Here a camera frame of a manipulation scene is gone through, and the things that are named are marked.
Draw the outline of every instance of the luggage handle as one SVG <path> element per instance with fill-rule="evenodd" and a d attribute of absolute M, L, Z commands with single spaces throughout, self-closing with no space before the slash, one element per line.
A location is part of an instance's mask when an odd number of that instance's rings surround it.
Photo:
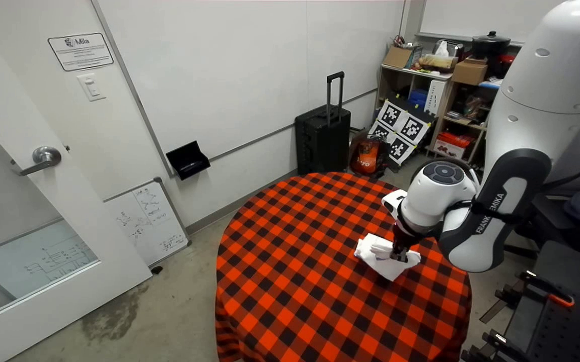
<path fill-rule="evenodd" d="M 339 78 L 339 113 L 337 113 L 337 121 L 342 118 L 342 107 L 344 107 L 344 73 L 335 73 L 327 76 L 327 118 L 331 124 L 331 87 L 332 80 Z"/>

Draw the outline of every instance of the checkerboard pattern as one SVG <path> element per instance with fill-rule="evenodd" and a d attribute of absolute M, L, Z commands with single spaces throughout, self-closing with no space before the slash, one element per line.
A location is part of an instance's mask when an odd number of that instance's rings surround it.
<path fill-rule="evenodd" d="M 388 190 L 311 172 L 249 199 L 217 252 L 220 360 L 460 360 L 472 288 L 434 240 L 394 282 L 354 258 L 367 232 L 392 237 Z"/>

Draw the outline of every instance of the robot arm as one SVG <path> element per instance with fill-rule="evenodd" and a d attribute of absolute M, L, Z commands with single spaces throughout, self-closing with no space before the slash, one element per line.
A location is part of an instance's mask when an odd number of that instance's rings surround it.
<path fill-rule="evenodd" d="M 472 170 L 434 161 L 408 190 L 382 199 L 396 219 L 394 253 L 437 235 L 461 270 L 484 271 L 503 259 L 512 225 L 580 131 L 580 0 L 561 2 L 534 29 L 502 82 L 488 128 L 482 184 Z"/>

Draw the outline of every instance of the door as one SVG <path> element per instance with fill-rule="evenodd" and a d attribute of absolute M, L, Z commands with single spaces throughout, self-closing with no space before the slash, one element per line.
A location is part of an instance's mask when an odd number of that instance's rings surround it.
<path fill-rule="evenodd" d="M 0 360 L 148 278 L 0 55 Z"/>

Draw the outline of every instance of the whiteboard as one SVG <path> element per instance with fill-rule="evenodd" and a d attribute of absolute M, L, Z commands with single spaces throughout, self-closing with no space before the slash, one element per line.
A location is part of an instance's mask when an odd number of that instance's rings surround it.
<path fill-rule="evenodd" d="M 525 41 L 538 21 L 561 0 L 428 0 L 421 21 L 426 33 L 486 36 L 496 29 Z"/>
<path fill-rule="evenodd" d="M 198 141 L 212 158 L 321 107 L 377 89 L 402 0 L 97 0 L 165 153 Z"/>
<path fill-rule="evenodd" d="M 86 243 L 67 221 L 57 221 L 0 245 L 0 288 L 23 298 L 93 261 Z"/>
<path fill-rule="evenodd" d="M 160 180 L 105 203 L 148 265 L 189 243 Z"/>

